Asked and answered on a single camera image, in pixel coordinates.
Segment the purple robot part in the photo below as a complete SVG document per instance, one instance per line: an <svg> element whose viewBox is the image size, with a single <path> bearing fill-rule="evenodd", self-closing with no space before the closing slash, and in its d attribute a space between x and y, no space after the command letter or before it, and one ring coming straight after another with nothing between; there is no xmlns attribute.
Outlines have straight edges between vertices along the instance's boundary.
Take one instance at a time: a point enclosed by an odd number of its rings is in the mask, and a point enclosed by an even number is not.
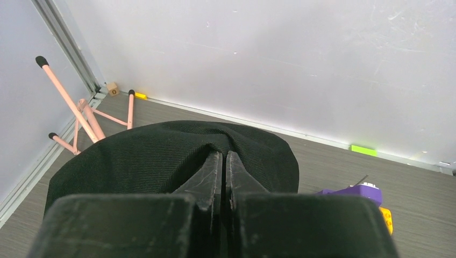
<svg viewBox="0 0 456 258"><path fill-rule="evenodd" d="M382 204L383 198L382 198L382 191L376 187L374 187L372 184L359 184L355 185L353 187L348 187L346 189L342 189L339 191L333 191L330 189L323 189L323 191L320 191L316 193L318 195L357 195L357 196L363 196L366 198L369 198L372 200L377 206L380 207Z"/></svg>

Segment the wood-grain floor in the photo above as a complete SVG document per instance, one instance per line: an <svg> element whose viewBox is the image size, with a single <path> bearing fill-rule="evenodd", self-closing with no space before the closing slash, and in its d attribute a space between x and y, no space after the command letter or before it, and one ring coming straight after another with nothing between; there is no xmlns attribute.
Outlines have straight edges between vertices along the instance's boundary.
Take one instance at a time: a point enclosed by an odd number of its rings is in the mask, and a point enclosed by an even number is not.
<svg viewBox="0 0 456 258"><path fill-rule="evenodd" d="M107 97L99 110L126 119L127 97ZM134 126L171 120L221 119L173 107L137 100ZM124 127L98 119L106 135ZM456 257L456 177L376 157L352 153L287 135L300 165L299 192L311 194L322 188L341 189L365 175L383 191L383 206L393 213L394 240L401 257ZM90 140L81 131L80 149ZM0 257L25 257L42 221L49 179L73 155L63 151L19 208L0 229Z"/></svg>

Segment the white wall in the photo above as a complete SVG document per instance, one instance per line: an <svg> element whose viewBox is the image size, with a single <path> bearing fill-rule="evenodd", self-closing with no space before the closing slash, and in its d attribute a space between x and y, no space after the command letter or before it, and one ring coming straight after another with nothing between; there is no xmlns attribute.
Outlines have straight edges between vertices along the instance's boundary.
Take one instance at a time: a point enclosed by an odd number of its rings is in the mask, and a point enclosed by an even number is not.
<svg viewBox="0 0 456 258"><path fill-rule="evenodd" d="M123 90L456 161L452 0L59 2Z"/></svg>
<svg viewBox="0 0 456 258"><path fill-rule="evenodd" d="M0 2L0 203L72 115L36 64L44 56L73 100L89 91L29 0Z"/></svg>

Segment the pink stand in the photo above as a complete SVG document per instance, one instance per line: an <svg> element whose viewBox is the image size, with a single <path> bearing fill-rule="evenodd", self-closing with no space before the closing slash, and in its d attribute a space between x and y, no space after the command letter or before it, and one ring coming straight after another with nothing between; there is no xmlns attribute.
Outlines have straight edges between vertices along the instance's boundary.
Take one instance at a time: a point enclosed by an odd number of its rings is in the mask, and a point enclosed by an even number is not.
<svg viewBox="0 0 456 258"><path fill-rule="evenodd" d="M51 79L52 83L55 85L57 90L60 92L63 99L68 104L68 106L70 107L70 109L72 110L73 114L76 117L76 123L75 123L75 129L74 129L74 139L73 139L72 146L69 143L62 140L56 133L50 133L49 138L56 141L58 144L60 144L67 150L71 151L74 155L77 155L77 154L81 153L77 149L77 131L79 129L79 123L81 123L82 128L84 128L85 132L87 133L87 135L89 136L89 138L92 140L93 143L96 143L97 141L106 138L106 136L103 133L103 130L101 129L97 119L94 116L94 113L96 113L100 116L106 117L121 125L125 125L127 127L127 130L133 128L134 90L129 91L128 118L127 118L127 122L124 122L124 121L119 120L115 117L112 117L106 113L103 113L101 111L91 108L89 106L89 103L87 103L87 101L85 99L80 99L78 104L76 105L72 101L69 94L66 92L63 85L59 82L57 77L52 72L46 59L42 56L37 56L37 58L35 60L36 60L37 64L46 72L47 76L49 77L49 79ZM85 115L87 116L87 121L84 118L84 116L82 115L82 112L84 112Z"/></svg>

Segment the green block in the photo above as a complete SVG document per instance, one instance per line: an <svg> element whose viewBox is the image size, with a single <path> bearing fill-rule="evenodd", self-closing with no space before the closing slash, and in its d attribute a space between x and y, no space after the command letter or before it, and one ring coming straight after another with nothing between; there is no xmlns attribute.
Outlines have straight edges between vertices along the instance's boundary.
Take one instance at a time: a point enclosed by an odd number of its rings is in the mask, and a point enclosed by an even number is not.
<svg viewBox="0 0 456 258"><path fill-rule="evenodd" d="M359 153L363 153L363 154L366 154L366 155L377 157L377 151L374 150L374 149L368 149L368 148L363 148L363 147L360 147L360 146L352 145L350 147L350 150L353 151L353 152L359 152Z"/></svg>

